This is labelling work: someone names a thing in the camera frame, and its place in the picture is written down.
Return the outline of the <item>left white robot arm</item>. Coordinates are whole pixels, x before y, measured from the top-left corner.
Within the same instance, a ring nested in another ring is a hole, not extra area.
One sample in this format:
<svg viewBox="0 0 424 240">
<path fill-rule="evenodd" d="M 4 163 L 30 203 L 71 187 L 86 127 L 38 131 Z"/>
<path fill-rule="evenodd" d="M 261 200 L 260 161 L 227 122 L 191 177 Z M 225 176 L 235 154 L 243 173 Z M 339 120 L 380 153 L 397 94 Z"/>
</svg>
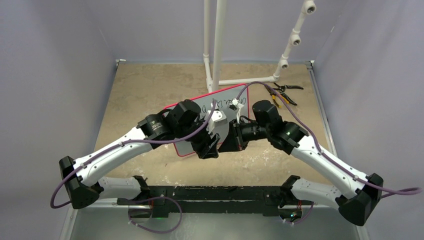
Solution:
<svg viewBox="0 0 424 240">
<path fill-rule="evenodd" d="M 106 174 L 166 144 L 188 142 L 199 159 L 217 158 L 220 137 L 212 133 L 211 126 L 216 109 L 217 101 L 213 100 L 209 113 L 202 116 L 200 106 L 186 99 L 171 109 L 147 115 L 122 137 L 93 153 L 77 159 L 63 157 L 59 161 L 62 181 L 50 199 L 51 208 L 71 205 L 82 209 L 109 198 L 146 203 L 149 191 L 141 176 L 110 178 Z"/>
</svg>

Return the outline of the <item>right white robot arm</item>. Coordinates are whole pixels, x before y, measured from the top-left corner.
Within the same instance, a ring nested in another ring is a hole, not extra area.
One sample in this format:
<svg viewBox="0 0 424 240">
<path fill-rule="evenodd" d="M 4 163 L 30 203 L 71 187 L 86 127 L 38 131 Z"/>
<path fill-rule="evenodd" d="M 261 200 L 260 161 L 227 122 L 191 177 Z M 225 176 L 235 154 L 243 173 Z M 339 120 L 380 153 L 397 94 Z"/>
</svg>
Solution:
<svg viewBox="0 0 424 240">
<path fill-rule="evenodd" d="M 260 100 L 252 110 L 254 120 L 229 122 L 227 137 L 218 152 L 240 152 L 249 142 L 266 139 L 275 149 L 308 164 L 331 183 L 315 183 L 291 175 L 280 188 L 280 207 L 309 201 L 334 208 L 348 222 L 364 226 L 382 198 L 382 177 L 376 173 L 366 175 L 343 163 L 316 143 L 303 127 L 283 120 L 270 101 Z"/>
</svg>

